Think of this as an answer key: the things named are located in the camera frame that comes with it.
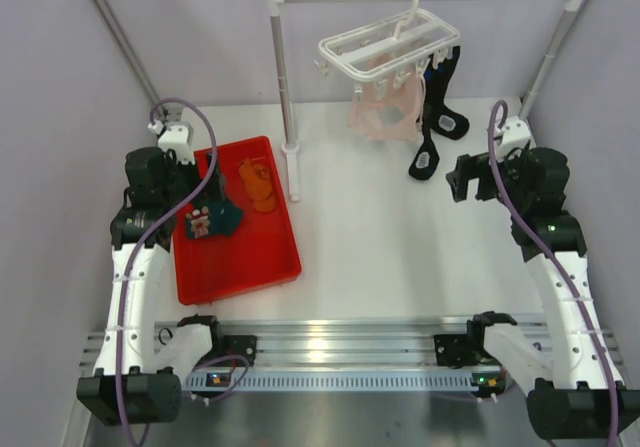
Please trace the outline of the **pink sock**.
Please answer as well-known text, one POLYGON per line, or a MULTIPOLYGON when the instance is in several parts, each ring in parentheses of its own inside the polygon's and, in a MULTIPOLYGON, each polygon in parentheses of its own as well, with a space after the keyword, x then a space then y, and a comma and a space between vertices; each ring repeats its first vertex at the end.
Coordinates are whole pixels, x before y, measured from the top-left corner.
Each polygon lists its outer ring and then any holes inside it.
POLYGON ((387 75, 381 98, 374 83, 364 84, 352 98, 347 127, 376 141, 421 143, 425 81, 414 65, 404 71, 402 79, 399 85, 395 72, 387 75))

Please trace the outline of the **white clip sock hanger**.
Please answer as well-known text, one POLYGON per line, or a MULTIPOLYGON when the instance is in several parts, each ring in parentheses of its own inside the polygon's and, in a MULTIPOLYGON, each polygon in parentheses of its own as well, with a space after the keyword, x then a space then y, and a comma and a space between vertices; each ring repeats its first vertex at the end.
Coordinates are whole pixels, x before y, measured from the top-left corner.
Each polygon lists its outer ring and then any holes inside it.
POLYGON ((404 12, 322 39, 320 67, 333 67, 350 78, 356 96, 371 87, 382 98, 388 89, 421 76, 429 64, 438 66, 460 38, 458 29, 411 0, 404 12))

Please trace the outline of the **green christmas sock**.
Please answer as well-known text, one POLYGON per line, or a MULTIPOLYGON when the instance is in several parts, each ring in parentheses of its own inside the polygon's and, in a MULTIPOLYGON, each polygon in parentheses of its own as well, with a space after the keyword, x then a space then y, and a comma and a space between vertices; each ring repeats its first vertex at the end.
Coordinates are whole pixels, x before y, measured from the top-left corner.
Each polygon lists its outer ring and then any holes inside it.
POLYGON ((187 212, 186 233, 190 240, 197 240, 211 235, 211 211, 207 206, 187 212))

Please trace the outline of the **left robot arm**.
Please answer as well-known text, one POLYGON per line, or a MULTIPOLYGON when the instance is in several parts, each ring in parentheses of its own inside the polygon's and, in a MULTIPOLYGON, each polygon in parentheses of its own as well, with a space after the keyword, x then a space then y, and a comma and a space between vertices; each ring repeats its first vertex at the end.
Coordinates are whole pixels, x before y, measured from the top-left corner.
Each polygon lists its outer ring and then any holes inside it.
POLYGON ((178 322, 168 343, 156 346, 155 300, 169 261, 178 208, 193 199, 200 179, 172 151, 143 147, 127 154, 129 185, 110 225, 112 295, 104 340, 93 372, 78 381, 81 404, 105 426, 173 421, 181 390, 197 368, 242 365, 255 356, 233 351, 217 319, 193 315, 178 322))

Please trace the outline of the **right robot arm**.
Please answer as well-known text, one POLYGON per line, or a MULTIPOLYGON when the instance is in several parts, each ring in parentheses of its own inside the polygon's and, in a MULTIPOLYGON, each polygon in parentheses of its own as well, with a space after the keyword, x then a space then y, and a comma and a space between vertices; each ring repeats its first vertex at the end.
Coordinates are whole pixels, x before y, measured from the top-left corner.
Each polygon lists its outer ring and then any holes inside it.
POLYGON ((511 236, 538 291, 551 354, 529 342, 509 314, 486 311, 467 323, 466 349, 478 363, 499 362, 526 396, 537 436, 558 440, 603 439, 638 416, 639 395, 626 388, 597 319, 588 281, 586 241, 564 207, 567 157, 524 146, 497 160, 462 155, 447 173, 455 201, 467 198, 470 181, 479 200, 497 200, 509 212, 511 236))

